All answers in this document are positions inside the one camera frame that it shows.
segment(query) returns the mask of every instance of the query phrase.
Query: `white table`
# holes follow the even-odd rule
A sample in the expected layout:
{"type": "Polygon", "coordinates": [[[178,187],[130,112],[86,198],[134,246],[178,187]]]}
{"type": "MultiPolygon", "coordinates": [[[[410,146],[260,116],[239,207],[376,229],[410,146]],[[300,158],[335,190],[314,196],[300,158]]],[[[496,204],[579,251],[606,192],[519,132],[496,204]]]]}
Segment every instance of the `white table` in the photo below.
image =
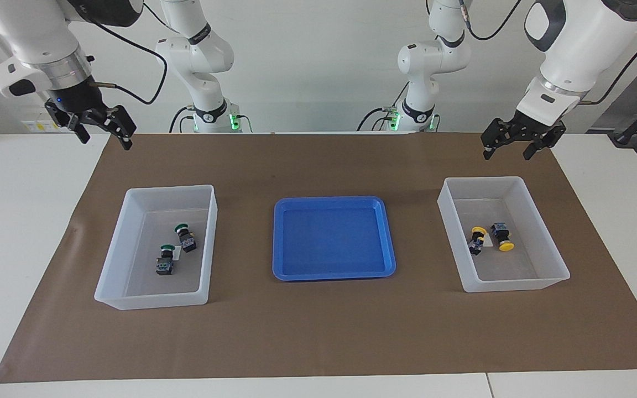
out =
{"type": "MultiPolygon", "coordinates": [[[[83,146],[71,136],[0,136],[0,360],[106,139],[94,134],[83,146]]],[[[637,156],[604,136],[576,134],[554,153],[637,298],[637,156]]],[[[637,370],[0,385],[0,396],[160,395],[609,398],[637,396],[637,370]]]]}

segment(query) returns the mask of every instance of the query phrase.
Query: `yellow disc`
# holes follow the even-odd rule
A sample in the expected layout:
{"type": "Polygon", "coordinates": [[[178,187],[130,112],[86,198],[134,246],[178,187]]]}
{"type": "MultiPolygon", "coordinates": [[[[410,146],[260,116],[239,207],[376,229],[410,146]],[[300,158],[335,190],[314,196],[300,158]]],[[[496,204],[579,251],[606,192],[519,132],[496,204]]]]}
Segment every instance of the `yellow disc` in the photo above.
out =
{"type": "Polygon", "coordinates": [[[513,244],[513,242],[502,242],[502,244],[500,244],[501,252],[509,252],[513,249],[515,249],[515,244],[513,244]]]}

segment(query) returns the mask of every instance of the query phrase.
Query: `brown table surface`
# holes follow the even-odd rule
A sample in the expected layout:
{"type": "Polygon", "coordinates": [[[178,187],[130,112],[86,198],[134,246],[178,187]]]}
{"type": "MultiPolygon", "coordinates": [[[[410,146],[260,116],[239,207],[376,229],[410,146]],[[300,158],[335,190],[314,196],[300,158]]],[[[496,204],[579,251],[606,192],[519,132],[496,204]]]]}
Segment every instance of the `brown table surface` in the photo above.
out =
{"type": "Polygon", "coordinates": [[[111,140],[0,364],[0,383],[51,380],[637,368],[637,302],[550,151],[483,161],[477,134],[147,135],[111,140]],[[436,198],[444,179],[521,176],[571,279],[463,292],[436,198]],[[129,188],[213,184],[204,306],[122,312],[93,293],[129,188]],[[374,195],[397,271],[381,280],[273,277],[283,197],[374,195]]]}

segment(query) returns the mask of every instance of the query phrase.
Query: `white tag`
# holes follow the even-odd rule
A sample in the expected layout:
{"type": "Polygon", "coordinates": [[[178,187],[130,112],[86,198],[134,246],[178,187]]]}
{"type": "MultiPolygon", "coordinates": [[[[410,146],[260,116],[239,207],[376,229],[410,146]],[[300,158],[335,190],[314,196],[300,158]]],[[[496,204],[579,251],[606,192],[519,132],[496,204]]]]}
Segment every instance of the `white tag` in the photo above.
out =
{"type": "Polygon", "coordinates": [[[493,247],[493,241],[490,239],[490,234],[485,234],[485,237],[483,237],[483,247],[493,247]]]}

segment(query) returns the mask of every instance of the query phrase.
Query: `blue tray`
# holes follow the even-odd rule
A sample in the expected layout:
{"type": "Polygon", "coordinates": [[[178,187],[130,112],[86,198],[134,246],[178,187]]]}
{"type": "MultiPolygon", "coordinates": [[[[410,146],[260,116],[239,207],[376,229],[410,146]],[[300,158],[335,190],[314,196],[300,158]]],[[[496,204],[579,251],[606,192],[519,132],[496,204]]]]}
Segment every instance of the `blue tray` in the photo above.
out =
{"type": "Polygon", "coordinates": [[[272,271],[278,279],[387,277],[395,267],[379,197],[297,197],[276,204],[272,271]]]}

